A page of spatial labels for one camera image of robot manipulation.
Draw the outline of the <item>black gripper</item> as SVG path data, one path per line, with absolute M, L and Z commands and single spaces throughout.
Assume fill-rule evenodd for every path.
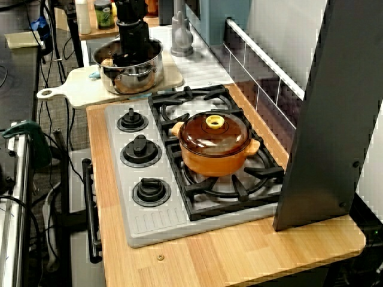
M 132 66 L 148 60 L 149 30 L 143 20 L 125 23 L 117 20 L 120 32 L 120 51 L 113 53 L 117 66 Z

